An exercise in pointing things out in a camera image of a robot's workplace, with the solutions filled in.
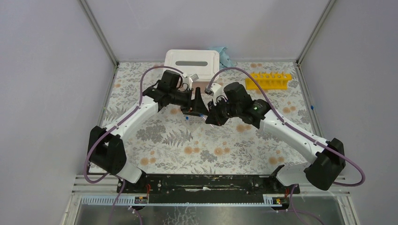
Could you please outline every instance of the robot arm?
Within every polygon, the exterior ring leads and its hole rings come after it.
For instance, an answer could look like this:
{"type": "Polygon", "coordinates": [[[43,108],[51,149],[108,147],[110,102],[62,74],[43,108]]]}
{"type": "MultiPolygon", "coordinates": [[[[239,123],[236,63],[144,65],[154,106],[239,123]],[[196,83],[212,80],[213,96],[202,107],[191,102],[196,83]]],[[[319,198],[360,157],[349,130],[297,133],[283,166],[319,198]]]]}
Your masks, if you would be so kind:
{"type": "MultiPolygon", "coordinates": [[[[123,138],[131,136],[144,121],[163,107],[168,104],[174,104],[181,106],[183,114],[207,115],[207,124],[222,126],[229,118],[239,117],[244,123],[270,132],[289,144],[304,156],[308,164],[282,165],[278,167],[272,175],[285,186],[308,180],[317,188],[327,190],[344,168],[345,161],[285,126],[266,101],[262,99],[252,100],[244,86],[237,82],[231,83],[224,88],[226,98],[221,97],[222,91],[219,84],[213,84],[211,90],[206,90],[208,94],[213,94],[213,100],[208,103],[207,109],[201,98],[200,88],[196,88],[195,98],[192,99],[191,85],[196,78],[196,75],[183,77],[181,82],[187,82],[188,88],[185,91],[180,91],[177,87],[180,75],[166,71],[162,79],[157,82],[156,88],[149,87],[144,91],[142,104],[133,116],[119,127],[117,126],[137,105],[133,106],[114,123],[108,125],[109,128],[113,126],[117,128],[95,148],[90,161],[112,175],[118,175],[131,183],[136,183],[142,171],[127,161],[123,138]]],[[[344,154],[343,144],[339,140],[333,139],[333,141],[328,142],[326,139],[309,133],[291,121],[285,118],[284,120],[300,131],[312,136],[318,143],[327,144],[334,150],[344,154]]],[[[89,149],[107,130],[100,127],[93,128],[90,133],[89,149]]]]}
{"type": "Polygon", "coordinates": [[[344,155],[343,143],[334,138],[331,142],[318,137],[294,124],[288,119],[280,121],[269,104],[262,100],[252,100],[243,85],[234,82],[224,88],[226,98],[220,96],[220,88],[212,85],[207,94],[213,94],[213,101],[208,103],[209,116],[206,123],[221,126],[228,118],[239,117],[244,123],[257,129],[270,132],[298,151],[308,163],[282,165],[273,175],[285,186],[309,181],[321,190],[328,190],[345,167],[345,161],[315,143],[322,143],[344,155]],[[288,123],[302,133],[316,140],[315,143],[287,127],[288,123]]]}

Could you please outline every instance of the small blue object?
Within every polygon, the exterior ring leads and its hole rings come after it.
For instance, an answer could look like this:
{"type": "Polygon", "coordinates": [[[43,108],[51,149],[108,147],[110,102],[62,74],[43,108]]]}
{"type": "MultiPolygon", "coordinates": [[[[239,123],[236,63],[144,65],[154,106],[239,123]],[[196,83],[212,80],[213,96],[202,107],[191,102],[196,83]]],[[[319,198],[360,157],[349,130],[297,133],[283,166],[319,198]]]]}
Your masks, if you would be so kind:
{"type": "Polygon", "coordinates": [[[233,62],[230,60],[230,56],[225,53],[225,50],[227,49],[227,47],[209,48],[209,50],[218,51],[218,53],[220,54],[220,69],[234,66],[233,62]]]}

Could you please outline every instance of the floral tablecloth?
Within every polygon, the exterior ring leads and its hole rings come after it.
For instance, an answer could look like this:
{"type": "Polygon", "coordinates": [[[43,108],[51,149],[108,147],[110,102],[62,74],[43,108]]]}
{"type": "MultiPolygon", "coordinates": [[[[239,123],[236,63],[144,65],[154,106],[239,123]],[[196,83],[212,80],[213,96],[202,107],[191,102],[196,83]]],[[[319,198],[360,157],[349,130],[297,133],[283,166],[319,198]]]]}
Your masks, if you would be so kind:
{"type": "MultiPolygon", "coordinates": [[[[102,126],[116,120],[139,97],[139,80],[148,68],[161,63],[125,62],[117,72],[102,126]]],[[[266,91],[272,104],[291,121],[312,131],[296,72],[291,62],[238,62],[247,72],[278,71],[289,73],[288,90],[266,91]]],[[[162,69],[148,73],[144,89],[160,79],[162,69]]],[[[229,70],[217,83],[245,84],[245,75],[229,70]]],[[[258,90],[248,93],[263,98],[258,90]]],[[[202,94],[205,104],[211,97],[202,94]]],[[[304,158],[270,133],[257,130],[239,118],[229,119],[222,127],[211,127],[200,117],[186,116],[178,106],[169,105],[146,121],[131,137],[126,137],[127,159],[146,173],[270,174],[280,164],[298,164],[304,158]]],[[[90,172],[103,172],[91,165],[90,172]]]]}

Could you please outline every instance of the red wire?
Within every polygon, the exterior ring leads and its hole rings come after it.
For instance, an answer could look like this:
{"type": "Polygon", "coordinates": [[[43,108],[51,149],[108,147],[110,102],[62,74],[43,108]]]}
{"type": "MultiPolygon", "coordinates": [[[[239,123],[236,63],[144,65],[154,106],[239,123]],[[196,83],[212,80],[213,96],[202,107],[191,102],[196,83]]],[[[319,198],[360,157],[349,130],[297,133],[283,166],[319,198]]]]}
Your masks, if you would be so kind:
{"type": "Polygon", "coordinates": [[[149,192],[151,191],[151,185],[149,185],[149,184],[147,184],[146,185],[146,200],[148,201],[148,195],[149,195],[149,192]]]}

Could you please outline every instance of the white plastic container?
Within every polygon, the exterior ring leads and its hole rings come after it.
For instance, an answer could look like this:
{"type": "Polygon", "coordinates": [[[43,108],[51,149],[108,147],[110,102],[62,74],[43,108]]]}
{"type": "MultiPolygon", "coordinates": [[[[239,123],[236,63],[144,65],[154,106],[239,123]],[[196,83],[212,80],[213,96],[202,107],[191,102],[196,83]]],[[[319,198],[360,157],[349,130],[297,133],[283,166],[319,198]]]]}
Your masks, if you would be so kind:
{"type": "Polygon", "coordinates": [[[213,50],[172,49],[166,53],[164,65],[177,68],[187,75],[197,74],[197,82],[209,82],[220,69],[220,55],[213,50]]]}

